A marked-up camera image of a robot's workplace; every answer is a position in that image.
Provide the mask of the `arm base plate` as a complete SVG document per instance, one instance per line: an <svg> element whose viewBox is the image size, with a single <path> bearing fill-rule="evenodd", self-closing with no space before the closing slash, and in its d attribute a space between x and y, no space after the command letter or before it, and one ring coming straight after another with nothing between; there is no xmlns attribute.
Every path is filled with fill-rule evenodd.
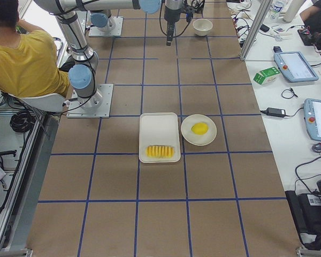
<svg viewBox="0 0 321 257"><path fill-rule="evenodd" d="M77 98L71 101L67 118L109 118L111 101L113 96L113 84L97 84L97 90L94 96L87 99L78 98L75 90L71 98Z"/></svg>
<svg viewBox="0 0 321 257"><path fill-rule="evenodd" d="M105 27L92 26L89 37L121 37L123 20L121 16L110 17Z"/></svg>

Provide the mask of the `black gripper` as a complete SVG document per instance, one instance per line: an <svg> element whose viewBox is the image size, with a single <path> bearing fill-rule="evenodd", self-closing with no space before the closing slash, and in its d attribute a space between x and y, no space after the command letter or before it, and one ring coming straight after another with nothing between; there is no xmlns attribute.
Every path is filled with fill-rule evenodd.
<svg viewBox="0 0 321 257"><path fill-rule="evenodd" d="M165 0L164 19L167 21L166 28L166 45L171 46L173 41L173 34L175 23L179 21L181 15L181 1L180 0Z"/></svg>

